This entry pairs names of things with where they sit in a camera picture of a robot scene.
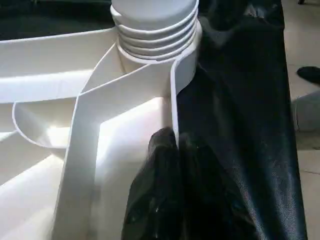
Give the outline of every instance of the floor tile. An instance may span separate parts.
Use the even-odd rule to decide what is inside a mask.
[[[298,161],[300,171],[320,174],[320,150],[299,150]]]
[[[298,5],[295,0],[282,1],[286,31],[320,33],[320,1],[317,4],[311,0],[307,2]]]
[[[318,240],[320,236],[320,175],[301,172],[300,178],[308,240]]]
[[[297,66],[320,67],[319,39],[320,32],[284,31],[287,63]]]

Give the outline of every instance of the tiled floor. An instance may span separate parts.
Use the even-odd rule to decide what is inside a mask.
[[[320,90],[296,75],[302,66],[320,67],[320,0],[282,0],[291,99]],[[320,239],[320,150],[298,149],[309,240]]]

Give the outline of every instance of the black fabric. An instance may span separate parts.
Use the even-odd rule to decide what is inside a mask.
[[[114,26],[110,5],[13,0],[0,7],[0,41],[108,29]]]
[[[298,74],[299,77],[314,83],[314,84],[320,84],[320,68],[316,66],[304,66],[300,67],[296,74]]]
[[[183,188],[172,129],[150,139],[144,166],[129,192],[122,240],[179,240],[183,230]]]
[[[259,239],[305,240],[281,2],[249,2],[224,31],[209,12],[201,14],[198,68],[177,96],[179,131],[210,145],[236,182]]]
[[[179,138],[189,240],[257,240],[241,193],[212,149],[198,136]]]

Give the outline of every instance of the plastic compartment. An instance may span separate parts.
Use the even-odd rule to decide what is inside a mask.
[[[60,78],[87,71],[75,69],[78,65],[73,63],[69,68],[59,65],[64,61],[61,52],[57,58],[53,55],[47,63],[40,63],[37,42],[53,54],[54,48],[69,42],[68,38],[85,44],[77,38],[99,39],[102,33],[108,36],[104,38],[108,49],[96,53],[90,67],[86,65],[86,79],[82,74],[72,80],[61,78],[67,79],[71,88],[64,88],[64,94],[57,99],[46,95],[45,90],[41,92],[46,85],[42,83],[32,97],[7,94],[1,99],[5,101],[0,104],[0,165],[4,169],[0,176],[0,208],[5,222],[0,227],[1,239],[13,240],[21,234],[32,240],[119,239],[128,190],[146,157],[151,135],[166,126],[172,126],[178,134],[176,94],[193,78],[201,29],[181,55],[161,62],[128,55],[115,43],[113,31],[66,34],[54,40],[40,37],[0,42],[0,48],[9,52],[13,51],[11,45],[21,50],[20,54],[6,53],[22,66],[11,61],[7,68],[20,75],[9,75],[8,71],[0,77],[0,85],[12,81],[7,87],[17,93],[21,85],[15,81],[20,78],[24,78],[22,82],[30,80],[35,91],[35,78],[51,74]],[[26,56],[33,53],[39,54],[34,58],[37,61],[28,63]],[[65,57],[85,58],[77,54]],[[37,64],[42,64],[39,72]],[[73,81],[80,81],[81,87],[73,87]]]

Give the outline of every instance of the plastic divider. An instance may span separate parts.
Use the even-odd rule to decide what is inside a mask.
[[[13,122],[29,142],[44,148],[65,149],[75,102],[75,98],[64,98],[15,103]]]
[[[78,97],[55,212],[53,240],[86,239],[101,124],[156,97],[170,97],[171,65],[172,61],[167,61],[143,66]],[[169,118],[167,122],[171,125],[171,116]],[[113,141],[108,135],[105,139]]]

